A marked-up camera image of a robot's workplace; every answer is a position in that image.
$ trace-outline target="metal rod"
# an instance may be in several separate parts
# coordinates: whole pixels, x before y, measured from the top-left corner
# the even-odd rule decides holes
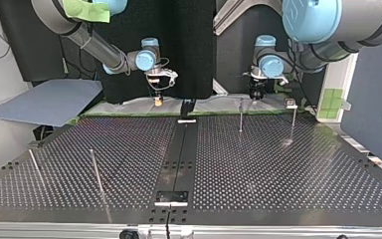
[[[35,157],[35,155],[34,155],[33,150],[32,150],[32,149],[29,149],[29,153],[30,153],[30,157],[31,157],[32,160],[33,160],[34,167],[36,168],[36,170],[40,170],[40,168],[39,168],[39,164],[37,164],[36,157]]]
[[[95,157],[95,151],[92,149],[90,149],[90,156],[92,158],[93,166],[95,168],[95,177],[97,178],[98,187],[100,189],[100,192],[104,193],[103,185],[101,184],[101,180],[100,180],[100,173],[98,172],[97,161],[96,161],[96,157]]]
[[[240,132],[242,132],[243,131],[243,124],[244,124],[244,101],[243,101],[243,99],[241,99],[241,102],[240,102],[240,115],[241,115]]]
[[[295,127],[297,108],[293,110],[292,127]]]

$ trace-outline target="black curtain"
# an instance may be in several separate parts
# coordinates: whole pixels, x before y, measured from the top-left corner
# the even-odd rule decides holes
[[[126,10],[110,24],[95,29],[122,51],[141,49],[141,39],[159,39],[161,55],[170,59],[167,68],[179,74],[175,88],[167,96],[207,99],[212,95],[215,71],[213,17],[215,0],[130,0]],[[109,76],[98,64],[98,75],[106,100],[122,103],[149,95],[142,72],[131,76]]]

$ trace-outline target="green paper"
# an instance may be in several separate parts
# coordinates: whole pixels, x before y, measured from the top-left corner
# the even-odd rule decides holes
[[[65,13],[70,18],[78,18],[89,22],[110,21],[110,10],[107,3],[89,3],[83,0],[64,0]]]
[[[338,114],[339,114],[339,110],[331,110],[328,112],[327,118],[328,119],[337,119]]]
[[[321,110],[320,113],[318,114],[318,117],[320,119],[327,119],[328,116],[328,110]]]
[[[334,89],[325,89],[324,90],[324,98],[332,98],[334,93]]]
[[[343,99],[333,99],[330,105],[332,110],[339,110],[342,107]]]
[[[333,98],[324,98],[322,103],[321,103],[321,108],[323,110],[330,109],[332,101],[333,101]]]
[[[334,89],[333,97],[334,98],[342,98],[343,97],[343,90]]]

